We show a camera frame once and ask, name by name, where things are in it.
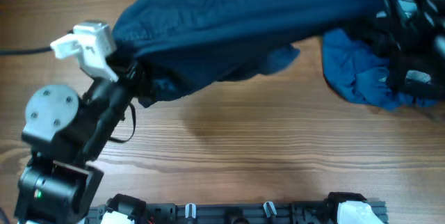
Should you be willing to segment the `dark blue shorts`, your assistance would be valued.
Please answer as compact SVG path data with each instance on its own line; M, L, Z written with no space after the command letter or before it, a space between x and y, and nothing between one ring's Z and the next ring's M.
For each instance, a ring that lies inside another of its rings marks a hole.
M149 107L279 72L299 54L293 43L383 8L383 0L137 0L113 37L120 57L144 66L137 97Z

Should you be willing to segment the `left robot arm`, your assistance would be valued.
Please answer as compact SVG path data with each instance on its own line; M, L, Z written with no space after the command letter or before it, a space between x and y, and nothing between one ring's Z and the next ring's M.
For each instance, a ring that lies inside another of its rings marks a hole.
M114 61L118 80L95 78L79 96L66 85L48 85L26 105L22 140L31 158L18 181L15 218L20 223L78 223L87 214L103 172L98 158L145 81L139 61Z

